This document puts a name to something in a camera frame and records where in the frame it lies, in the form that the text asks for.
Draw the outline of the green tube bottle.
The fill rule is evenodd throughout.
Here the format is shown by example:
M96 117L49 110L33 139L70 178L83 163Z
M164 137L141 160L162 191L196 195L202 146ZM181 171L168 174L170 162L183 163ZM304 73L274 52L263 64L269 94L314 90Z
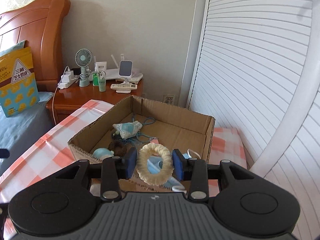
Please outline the green tube bottle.
M105 77L103 75L99 75L98 82L99 82L99 92L105 92L106 91Z

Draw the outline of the white cream tube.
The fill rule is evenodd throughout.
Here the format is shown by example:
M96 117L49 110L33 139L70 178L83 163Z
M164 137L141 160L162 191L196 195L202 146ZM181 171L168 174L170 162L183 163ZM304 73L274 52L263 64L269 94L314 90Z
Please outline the white cream tube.
M106 61L95 63L95 71L97 73L104 72L106 74L106 70L107 70L107 62Z

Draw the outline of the white remote control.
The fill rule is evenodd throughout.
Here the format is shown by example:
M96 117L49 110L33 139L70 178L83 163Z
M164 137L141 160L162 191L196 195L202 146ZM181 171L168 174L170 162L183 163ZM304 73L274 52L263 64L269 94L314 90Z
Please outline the white remote control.
M115 90L117 93L130 94L133 90L137 90L137 85L132 83L120 83L112 84L110 88Z

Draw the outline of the cream ring blue tassel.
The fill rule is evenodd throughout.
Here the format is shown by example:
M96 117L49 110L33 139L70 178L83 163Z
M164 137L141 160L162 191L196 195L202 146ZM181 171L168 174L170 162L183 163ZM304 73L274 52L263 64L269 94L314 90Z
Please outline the cream ring blue tassel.
M144 127L154 122L155 119L147 118L142 125ZM140 130L136 140L144 144L138 152L136 166L140 179L150 186L168 184L174 171L172 153L157 138L145 135Z

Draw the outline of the green desk fan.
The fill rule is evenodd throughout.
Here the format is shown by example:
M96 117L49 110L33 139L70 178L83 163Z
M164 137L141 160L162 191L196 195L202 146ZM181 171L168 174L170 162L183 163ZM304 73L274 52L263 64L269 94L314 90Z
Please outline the green desk fan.
M92 61L92 53L90 50L82 48L76 52L75 62L81 69L79 86L87 87L90 83L89 77L91 70L89 69L89 64Z

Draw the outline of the green sanitizer bottle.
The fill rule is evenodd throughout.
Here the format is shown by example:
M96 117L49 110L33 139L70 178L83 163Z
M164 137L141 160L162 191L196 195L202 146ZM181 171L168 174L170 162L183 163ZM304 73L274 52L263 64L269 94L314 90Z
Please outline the green sanitizer bottle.
M99 86L99 72L97 72L96 70L92 72L92 83L93 86Z

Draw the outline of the white power strip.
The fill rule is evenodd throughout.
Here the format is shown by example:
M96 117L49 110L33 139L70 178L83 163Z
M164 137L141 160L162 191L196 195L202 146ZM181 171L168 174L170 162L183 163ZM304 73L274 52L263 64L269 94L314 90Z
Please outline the white power strip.
M67 89L77 80L78 77L74 75L74 72L72 70L68 70L61 76L61 80L57 87L58 89Z

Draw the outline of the wooden nightstand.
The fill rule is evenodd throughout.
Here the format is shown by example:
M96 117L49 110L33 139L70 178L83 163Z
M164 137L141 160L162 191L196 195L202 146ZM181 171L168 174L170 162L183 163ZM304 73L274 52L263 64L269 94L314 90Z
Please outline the wooden nightstand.
M134 90L131 94L116 93L115 90L110 88L113 83L116 82L114 80L106 81L105 92L99 92L98 86L79 87L76 83L67 89L58 90L54 98L51 98L46 104L53 122L60 123L89 100L100 100L115 105L127 96L142 96L143 94L143 79L138 83L137 90Z

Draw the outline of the phone on white stand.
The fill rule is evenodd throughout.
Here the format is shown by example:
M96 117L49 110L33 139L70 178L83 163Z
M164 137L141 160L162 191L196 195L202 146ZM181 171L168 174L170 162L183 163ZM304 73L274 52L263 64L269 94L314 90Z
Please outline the phone on white stand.
M133 62L129 60L121 60L119 65L119 76L124 78L124 83L129 83L132 76Z

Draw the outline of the white floor wall socket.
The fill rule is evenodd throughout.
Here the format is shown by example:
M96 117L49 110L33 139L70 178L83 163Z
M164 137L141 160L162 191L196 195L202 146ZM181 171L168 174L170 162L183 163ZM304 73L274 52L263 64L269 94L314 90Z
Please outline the white floor wall socket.
M169 105L174 105L175 104L175 95L163 95L163 102L167 103Z

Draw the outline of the blue white plush toy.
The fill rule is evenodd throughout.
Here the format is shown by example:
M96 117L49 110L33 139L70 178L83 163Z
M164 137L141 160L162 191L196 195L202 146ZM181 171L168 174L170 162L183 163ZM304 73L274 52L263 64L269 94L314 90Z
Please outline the blue white plush toy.
M106 158L110 158L114 156L114 151L109 150L107 148L97 148L93 154L92 157L99 160L104 160Z

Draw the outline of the blue patterned sachet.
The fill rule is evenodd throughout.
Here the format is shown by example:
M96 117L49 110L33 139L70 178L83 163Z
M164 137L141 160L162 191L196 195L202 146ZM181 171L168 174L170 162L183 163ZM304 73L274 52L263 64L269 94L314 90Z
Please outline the blue patterned sachet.
M143 125L139 121L113 124L113 128L124 140L136 136L142 127Z

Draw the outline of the blue bed sheet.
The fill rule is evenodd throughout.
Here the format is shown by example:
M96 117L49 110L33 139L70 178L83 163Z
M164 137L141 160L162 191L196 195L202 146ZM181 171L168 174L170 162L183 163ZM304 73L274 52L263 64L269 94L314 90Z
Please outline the blue bed sheet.
M3 174L28 148L53 128L47 102L52 92L39 92L40 100L22 113L6 117L1 111L1 148L7 149L10 156L1 159Z

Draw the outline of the brown hair scrunchie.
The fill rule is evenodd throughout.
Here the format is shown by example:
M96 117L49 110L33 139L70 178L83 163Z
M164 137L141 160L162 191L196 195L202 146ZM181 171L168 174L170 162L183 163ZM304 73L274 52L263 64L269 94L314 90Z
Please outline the brown hair scrunchie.
M115 156L123 157L128 152L128 144L123 140L112 140L108 145L108 149L113 151Z

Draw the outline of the brown cardboard box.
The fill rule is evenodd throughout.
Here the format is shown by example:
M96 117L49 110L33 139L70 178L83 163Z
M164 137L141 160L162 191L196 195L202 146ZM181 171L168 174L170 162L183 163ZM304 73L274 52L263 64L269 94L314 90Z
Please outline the brown cardboard box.
M215 120L136 96L129 96L69 141L78 179L89 189L100 181L99 198L121 200L128 192L164 193L171 178L189 200L209 197L207 161Z

